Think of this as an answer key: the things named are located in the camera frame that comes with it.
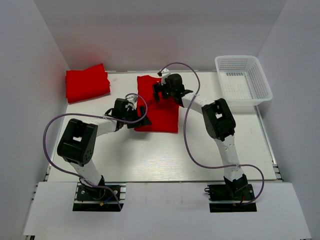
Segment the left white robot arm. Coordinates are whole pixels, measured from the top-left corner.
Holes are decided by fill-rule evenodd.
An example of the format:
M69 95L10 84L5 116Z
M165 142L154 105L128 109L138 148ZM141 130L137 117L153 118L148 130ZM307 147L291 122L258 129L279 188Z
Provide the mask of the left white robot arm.
M57 147L57 154L68 162L79 176L80 182L88 186L88 193L99 200L105 196L106 187L92 158L96 138L128 129L150 126L147 117L148 104L136 93L129 93L125 98L117 98L112 109L103 116L97 116L90 123L72 118L69 120Z

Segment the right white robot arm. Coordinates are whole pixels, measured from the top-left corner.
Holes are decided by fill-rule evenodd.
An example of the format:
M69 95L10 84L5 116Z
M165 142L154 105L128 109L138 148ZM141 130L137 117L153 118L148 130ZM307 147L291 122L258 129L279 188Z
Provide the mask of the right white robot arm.
M187 153L191 160L201 168L224 169L223 179L226 185L226 195L236 200L244 193L248 185L247 177L242 170L235 147L236 121L225 99L219 98L213 102L199 97L199 92L185 89L183 80L178 73L157 73L161 77L152 86L153 97L159 102L160 98L173 99L176 104L186 108L183 122L183 138ZM221 166L205 166L198 163L192 156L187 142L187 118L189 111L202 114L206 132L216 143L222 160Z

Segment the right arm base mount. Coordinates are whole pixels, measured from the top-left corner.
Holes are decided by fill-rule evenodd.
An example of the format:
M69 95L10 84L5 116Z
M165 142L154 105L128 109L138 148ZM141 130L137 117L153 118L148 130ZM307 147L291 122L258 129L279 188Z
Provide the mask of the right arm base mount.
M209 184L204 189L209 198L211 213L257 212L255 194L251 184L239 193L233 193L226 184Z

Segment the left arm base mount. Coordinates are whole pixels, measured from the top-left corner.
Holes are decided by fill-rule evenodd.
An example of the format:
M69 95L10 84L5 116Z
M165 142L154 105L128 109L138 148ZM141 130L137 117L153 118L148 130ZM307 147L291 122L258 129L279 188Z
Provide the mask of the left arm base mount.
M112 192L105 188L93 188L82 183L78 183L75 191L73 212L120 212L125 203L126 185L107 184Z

